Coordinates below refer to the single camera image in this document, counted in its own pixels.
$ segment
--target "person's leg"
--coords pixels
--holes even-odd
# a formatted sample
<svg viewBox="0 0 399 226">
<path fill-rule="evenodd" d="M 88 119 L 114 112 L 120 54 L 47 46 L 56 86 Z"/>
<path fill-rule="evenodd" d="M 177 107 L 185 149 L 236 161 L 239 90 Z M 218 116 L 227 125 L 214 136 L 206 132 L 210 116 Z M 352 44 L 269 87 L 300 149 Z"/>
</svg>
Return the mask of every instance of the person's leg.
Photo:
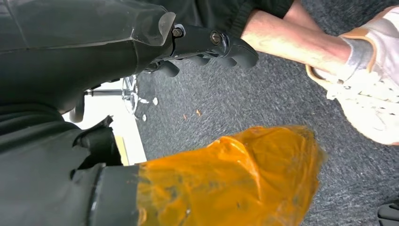
<svg viewBox="0 0 399 226">
<path fill-rule="evenodd" d="M 351 48 L 341 38 L 284 21 L 256 10 L 241 38 L 255 50 L 335 73 L 348 59 Z"/>
<path fill-rule="evenodd" d="M 285 21 L 297 24 L 317 32 L 323 32 L 314 19 L 302 6 L 301 0 L 294 0 L 291 8 L 283 18 Z"/>
</svg>

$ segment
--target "metal rod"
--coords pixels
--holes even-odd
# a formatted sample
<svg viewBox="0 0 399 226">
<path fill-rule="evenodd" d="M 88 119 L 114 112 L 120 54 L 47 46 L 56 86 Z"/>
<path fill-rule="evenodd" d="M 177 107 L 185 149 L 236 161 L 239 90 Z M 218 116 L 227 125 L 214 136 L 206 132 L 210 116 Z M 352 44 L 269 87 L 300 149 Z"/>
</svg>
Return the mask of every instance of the metal rod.
<svg viewBox="0 0 399 226">
<path fill-rule="evenodd" d="M 121 96 L 122 90 L 121 89 L 95 89 L 88 92 L 90 96 Z"/>
</svg>

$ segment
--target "white sneaker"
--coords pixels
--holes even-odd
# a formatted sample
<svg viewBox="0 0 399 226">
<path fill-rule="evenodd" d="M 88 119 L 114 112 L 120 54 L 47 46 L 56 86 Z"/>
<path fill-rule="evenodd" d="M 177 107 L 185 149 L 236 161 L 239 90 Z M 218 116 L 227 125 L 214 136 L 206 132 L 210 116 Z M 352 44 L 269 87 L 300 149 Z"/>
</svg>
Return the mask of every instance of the white sneaker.
<svg viewBox="0 0 399 226">
<path fill-rule="evenodd" d="M 341 35 L 370 42 L 374 54 L 367 69 L 336 80 L 310 78 L 337 99 L 349 122 L 366 137 L 385 145 L 399 145 L 399 7 L 391 7 L 373 20 Z"/>
</svg>

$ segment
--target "black shorts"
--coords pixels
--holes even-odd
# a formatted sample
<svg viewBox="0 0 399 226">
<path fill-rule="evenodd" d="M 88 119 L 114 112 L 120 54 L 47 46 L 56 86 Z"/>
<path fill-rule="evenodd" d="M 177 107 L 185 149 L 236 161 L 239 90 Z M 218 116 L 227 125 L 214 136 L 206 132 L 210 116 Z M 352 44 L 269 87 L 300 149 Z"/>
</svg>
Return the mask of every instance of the black shorts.
<svg viewBox="0 0 399 226">
<path fill-rule="evenodd" d="M 240 37 L 249 15 L 259 9 L 279 18 L 294 0 L 142 0 L 176 13 L 176 22 L 203 26 Z"/>
</svg>

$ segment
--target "white floor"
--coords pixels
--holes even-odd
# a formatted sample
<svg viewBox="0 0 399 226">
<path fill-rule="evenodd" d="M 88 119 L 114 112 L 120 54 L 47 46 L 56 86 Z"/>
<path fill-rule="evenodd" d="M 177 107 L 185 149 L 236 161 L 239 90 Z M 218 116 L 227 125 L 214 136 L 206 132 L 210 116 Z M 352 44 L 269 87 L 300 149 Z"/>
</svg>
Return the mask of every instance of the white floor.
<svg viewBox="0 0 399 226">
<path fill-rule="evenodd" d="M 120 89 L 122 82 L 105 83 L 100 89 Z M 111 124 L 116 136 L 123 137 L 129 164 L 147 161 L 143 149 L 143 144 L 137 129 L 136 120 L 128 113 L 121 96 L 113 97 L 90 97 L 85 99 L 85 115 L 83 121 L 77 123 L 81 129 L 88 129 L 107 115 L 113 115 L 114 122 Z M 69 114 L 64 115 L 64 119 L 69 121 Z"/>
</svg>

